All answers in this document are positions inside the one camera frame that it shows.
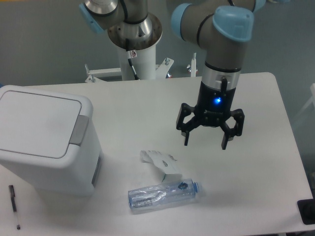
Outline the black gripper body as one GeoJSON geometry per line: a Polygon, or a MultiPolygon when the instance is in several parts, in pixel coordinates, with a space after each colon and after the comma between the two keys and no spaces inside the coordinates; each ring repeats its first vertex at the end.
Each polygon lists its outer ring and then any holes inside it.
{"type": "Polygon", "coordinates": [[[201,83],[197,104],[194,108],[193,124],[198,126],[219,127],[236,112],[231,111],[235,89],[227,89],[227,81],[221,81],[219,88],[211,88],[201,83]]]}

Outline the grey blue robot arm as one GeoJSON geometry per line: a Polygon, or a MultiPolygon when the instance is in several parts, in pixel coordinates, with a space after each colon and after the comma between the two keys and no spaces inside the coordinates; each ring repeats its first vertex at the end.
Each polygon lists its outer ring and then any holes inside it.
{"type": "MultiPolygon", "coordinates": [[[[262,0],[208,0],[183,3],[173,11],[173,32],[206,51],[197,104],[183,103],[176,121],[176,128],[186,139],[199,126],[220,127],[224,132],[222,148],[242,135],[244,113],[231,110],[231,105],[252,37],[254,13],[264,4],[262,0]]],[[[84,0],[79,10],[92,31],[106,31],[119,48],[124,80],[157,77],[155,59],[145,58],[143,51],[155,47],[162,28],[149,12],[147,1],[84,0]]]]}

